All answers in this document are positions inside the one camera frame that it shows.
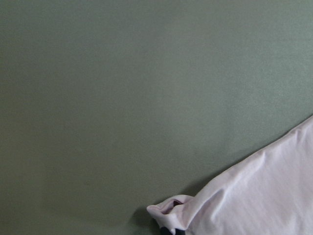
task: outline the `white fabric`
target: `white fabric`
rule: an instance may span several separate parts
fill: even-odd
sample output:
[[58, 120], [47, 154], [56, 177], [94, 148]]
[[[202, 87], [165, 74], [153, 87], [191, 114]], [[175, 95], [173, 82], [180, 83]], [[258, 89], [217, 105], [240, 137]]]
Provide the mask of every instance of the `white fabric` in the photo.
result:
[[210, 181], [147, 207], [186, 235], [313, 235], [313, 117]]

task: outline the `green wall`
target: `green wall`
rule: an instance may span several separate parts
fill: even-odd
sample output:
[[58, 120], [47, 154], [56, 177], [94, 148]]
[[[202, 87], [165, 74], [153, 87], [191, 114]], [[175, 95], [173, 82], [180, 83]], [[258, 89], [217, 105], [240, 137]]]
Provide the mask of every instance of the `green wall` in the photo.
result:
[[2, 0], [0, 233], [158, 234], [145, 207], [313, 113], [313, 1]]

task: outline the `light purple cloth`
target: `light purple cloth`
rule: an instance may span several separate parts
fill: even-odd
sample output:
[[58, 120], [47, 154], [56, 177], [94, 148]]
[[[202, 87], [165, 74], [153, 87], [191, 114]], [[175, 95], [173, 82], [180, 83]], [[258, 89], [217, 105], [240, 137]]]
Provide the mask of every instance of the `light purple cloth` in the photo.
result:
[[224, 171], [195, 197], [174, 196], [147, 210], [172, 234], [313, 235], [313, 117]]

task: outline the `gray-green background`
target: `gray-green background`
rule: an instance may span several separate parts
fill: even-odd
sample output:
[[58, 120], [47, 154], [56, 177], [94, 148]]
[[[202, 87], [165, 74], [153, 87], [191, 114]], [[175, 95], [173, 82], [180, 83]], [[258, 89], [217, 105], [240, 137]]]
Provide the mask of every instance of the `gray-green background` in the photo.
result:
[[2, 0], [0, 232], [146, 235], [145, 207], [313, 113], [313, 1]]

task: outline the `white t-shirt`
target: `white t-shirt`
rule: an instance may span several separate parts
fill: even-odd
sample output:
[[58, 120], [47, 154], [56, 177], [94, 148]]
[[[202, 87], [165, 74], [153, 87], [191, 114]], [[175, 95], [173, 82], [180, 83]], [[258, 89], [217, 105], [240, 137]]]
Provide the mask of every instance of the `white t-shirt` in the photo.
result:
[[313, 117], [211, 180], [147, 207], [186, 235], [313, 235]]

